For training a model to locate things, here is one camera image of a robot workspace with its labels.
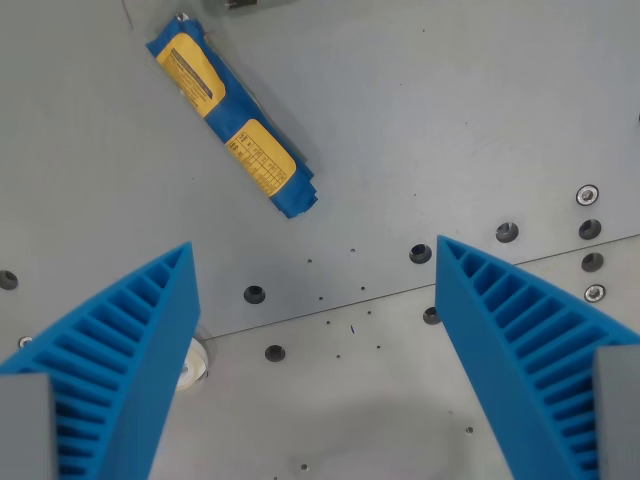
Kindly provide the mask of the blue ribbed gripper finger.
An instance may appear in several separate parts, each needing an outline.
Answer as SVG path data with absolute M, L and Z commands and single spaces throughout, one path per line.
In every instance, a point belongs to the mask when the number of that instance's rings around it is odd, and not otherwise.
M 200 317 L 186 242 L 96 294 L 1 364 L 44 374 L 61 479 L 148 477 Z
M 599 479 L 594 357 L 638 333 L 563 289 L 439 236 L 435 307 L 516 479 Z

